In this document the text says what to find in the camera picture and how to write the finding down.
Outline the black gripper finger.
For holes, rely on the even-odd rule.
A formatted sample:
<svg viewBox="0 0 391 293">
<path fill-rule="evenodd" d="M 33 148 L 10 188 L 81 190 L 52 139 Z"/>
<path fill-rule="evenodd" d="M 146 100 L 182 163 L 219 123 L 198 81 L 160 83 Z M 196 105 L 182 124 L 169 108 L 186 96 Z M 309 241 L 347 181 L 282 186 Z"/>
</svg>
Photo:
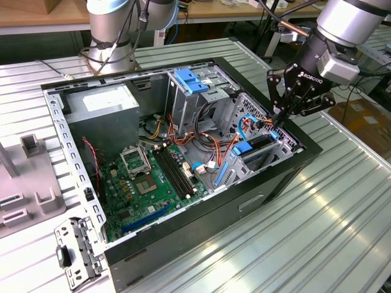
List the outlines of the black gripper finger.
<svg viewBox="0 0 391 293">
<path fill-rule="evenodd" d="M 288 87 L 282 96 L 282 123 L 292 116 L 308 116 L 334 105 L 331 87 Z"/>
<path fill-rule="evenodd" d="M 284 69 L 271 69 L 267 71 L 266 75 L 269 97 L 274 107 L 274 114 L 272 116 L 274 126 L 282 126 L 287 117 L 288 106 L 286 89 L 284 89 L 283 93 L 280 94 L 277 88 L 282 82 L 284 72 Z"/>
</svg>

